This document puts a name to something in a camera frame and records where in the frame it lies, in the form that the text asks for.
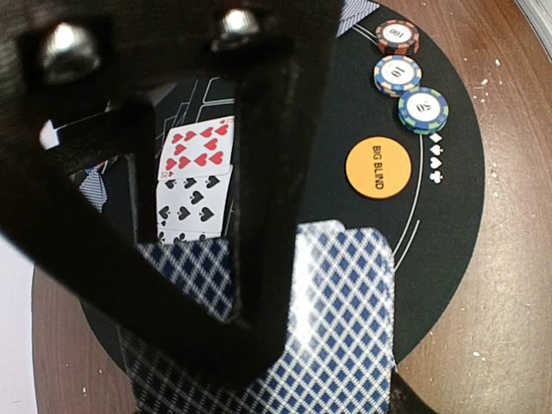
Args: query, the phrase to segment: poker chip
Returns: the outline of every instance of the poker chip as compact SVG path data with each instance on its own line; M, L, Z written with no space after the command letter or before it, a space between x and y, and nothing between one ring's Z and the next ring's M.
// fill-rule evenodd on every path
M376 29L379 50L384 54L412 56L420 48L420 32L410 22L390 20Z
M406 56L386 56L374 68L373 81L386 95L400 97L420 85L422 69Z
M438 91L417 87L398 100L398 118L412 132L431 135L439 132L449 119L449 104Z
M400 93L396 93L396 92L393 92L393 91L387 91L387 90L383 89L381 86L378 85L377 82L375 82L375 85L376 85L376 88L378 88L378 91L380 91L384 95L387 95L388 97L400 97L401 96Z

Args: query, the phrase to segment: round mat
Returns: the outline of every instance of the round mat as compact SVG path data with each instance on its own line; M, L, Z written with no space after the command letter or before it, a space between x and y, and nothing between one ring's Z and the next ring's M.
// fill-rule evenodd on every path
M382 7L360 25L374 32L379 24L402 19ZM322 121L310 162L298 221L338 219L348 228L374 227L390 242L395 260L395 357L403 360L441 316L470 261L483 211L485 160L480 129L469 94L439 47L421 32L413 59L422 67L422 85L448 100L445 129L420 137L398 119L398 100L380 93L373 68L382 58L360 28L336 42ZM219 79L177 86L157 106L158 134L172 125L233 114L231 89ZM350 151L369 137L386 137L409 155L411 176L394 197L371 199L348 182ZM106 174L109 200L104 214L131 238L126 162ZM122 367L116 329L85 306L86 317L111 357Z

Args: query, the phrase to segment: metal bolt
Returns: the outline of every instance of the metal bolt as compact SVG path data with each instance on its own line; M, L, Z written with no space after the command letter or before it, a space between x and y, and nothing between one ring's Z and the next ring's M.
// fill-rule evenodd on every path
M251 41L260 33L255 15L244 9L231 9L218 22L218 38L211 46L213 52L234 50Z
M39 61L44 82L63 85L96 71L102 64L97 42L87 29L59 24L44 40Z

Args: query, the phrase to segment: brown wood surface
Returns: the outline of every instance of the brown wood surface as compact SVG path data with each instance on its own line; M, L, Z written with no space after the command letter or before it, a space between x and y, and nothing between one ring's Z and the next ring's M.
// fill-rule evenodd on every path
M33 285L34 383L39 414L130 414L127 376L92 333L77 298L40 269Z
M474 97L487 165L472 263L399 372L441 413L550 413L552 64L513 0L383 3L452 60ZM34 363L40 414L135 409L77 300L43 275L34 286Z

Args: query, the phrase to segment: black metal bracket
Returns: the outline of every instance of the black metal bracket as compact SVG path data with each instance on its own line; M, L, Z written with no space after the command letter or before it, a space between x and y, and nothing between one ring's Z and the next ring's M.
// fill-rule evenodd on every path
M213 2L117 3L116 10L98 10L92 1L64 2L46 22L29 17L27 27L0 17L7 28L0 39L9 35L19 47L3 71L9 78L0 78L0 229L60 283L192 372L221 385L245 386L285 346L296 212L341 2L273 1L272 31L224 53L209 48ZM25 16L33 13L11 4ZM135 18L140 12L151 22ZM85 79L44 85L41 71L33 70L40 64L33 60L41 44L36 39L61 22L96 33L96 26L75 16L109 20L116 34L108 47L112 55ZM163 30L154 22L163 22ZM226 323L161 277L67 179L131 154L136 239L152 241L154 113L141 91L186 75L217 75L236 85L236 301ZM38 133L47 119L108 100L121 105L64 128L52 151L40 147Z

